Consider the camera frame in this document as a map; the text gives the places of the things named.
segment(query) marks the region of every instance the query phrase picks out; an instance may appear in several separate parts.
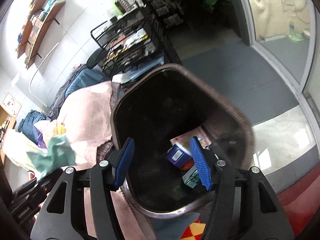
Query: silver screw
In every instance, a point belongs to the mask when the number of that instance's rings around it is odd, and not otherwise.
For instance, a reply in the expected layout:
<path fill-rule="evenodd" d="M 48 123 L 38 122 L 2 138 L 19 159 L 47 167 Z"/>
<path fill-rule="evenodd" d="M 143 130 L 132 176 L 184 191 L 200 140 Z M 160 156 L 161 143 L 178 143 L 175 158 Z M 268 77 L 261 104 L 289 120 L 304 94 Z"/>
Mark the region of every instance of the silver screw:
<path fill-rule="evenodd" d="M 259 172 L 260 172 L 260 169 L 259 169 L 258 167 L 252 167 L 252 168 L 251 168 L 251 171 L 252 171 L 253 173 L 259 173 Z"/>
<path fill-rule="evenodd" d="M 99 162 L 99 166 L 101 166 L 101 167 L 105 167 L 105 166 L 108 166 L 109 165 L 109 162 L 108 161 L 101 161 L 101 162 Z"/>
<path fill-rule="evenodd" d="M 74 168 L 72 168 L 72 167 L 66 168 L 66 174 L 73 173 L 73 170 L 74 170 Z"/>
<path fill-rule="evenodd" d="M 217 165 L 223 167 L 226 166 L 226 162 L 224 160 L 218 160 Z"/>

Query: pink blanket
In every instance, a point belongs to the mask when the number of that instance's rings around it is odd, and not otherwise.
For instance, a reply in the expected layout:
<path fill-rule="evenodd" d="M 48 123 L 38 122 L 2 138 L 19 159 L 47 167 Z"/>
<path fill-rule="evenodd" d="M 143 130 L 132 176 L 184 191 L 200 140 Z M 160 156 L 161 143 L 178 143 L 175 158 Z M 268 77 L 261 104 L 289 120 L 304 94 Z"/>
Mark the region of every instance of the pink blanket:
<path fill-rule="evenodd" d="M 83 156 L 87 163 L 78 164 L 77 170 L 88 169 L 96 164 L 97 147 L 111 140 L 110 97 L 111 82 L 103 82 L 83 88 L 68 96 L 63 104 L 58 122 L 64 124 L 69 142 L 79 149 L 77 154 Z M 111 192 L 119 224 L 126 240 L 145 240 L 137 219 L 127 204 L 122 191 Z M 85 189 L 85 215 L 88 233 L 96 237 L 94 230 L 90 189 Z"/>

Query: trash bin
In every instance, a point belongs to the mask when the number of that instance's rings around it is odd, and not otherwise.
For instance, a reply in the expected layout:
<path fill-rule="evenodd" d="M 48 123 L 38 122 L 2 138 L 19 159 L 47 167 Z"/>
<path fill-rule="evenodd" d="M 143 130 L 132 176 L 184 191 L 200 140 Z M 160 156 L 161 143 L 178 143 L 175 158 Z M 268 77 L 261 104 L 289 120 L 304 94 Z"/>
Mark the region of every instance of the trash bin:
<path fill-rule="evenodd" d="M 120 149 L 128 137 L 135 154 L 122 186 L 124 196 L 142 214 L 171 219 L 212 201 L 214 192 L 190 188 L 187 171 L 165 157 L 170 139 L 201 126 L 237 168 L 250 167 L 254 138 L 245 115 L 184 67 L 167 64 L 128 90 L 111 115 L 113 141 Z"/>

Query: barcode label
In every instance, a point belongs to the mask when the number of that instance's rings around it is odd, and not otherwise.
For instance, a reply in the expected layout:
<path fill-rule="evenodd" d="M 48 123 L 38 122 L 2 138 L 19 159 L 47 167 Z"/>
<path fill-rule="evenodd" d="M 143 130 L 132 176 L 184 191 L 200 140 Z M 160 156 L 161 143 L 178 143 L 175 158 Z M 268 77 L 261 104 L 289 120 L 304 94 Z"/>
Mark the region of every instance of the barcode label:
<path fill-rule="evenodd" d="M 178 150 L 173 156 L 172 156 L 172 159 L 174 161 L 178 160 L 179 157 L 182 155 L 182 151 Z"/>

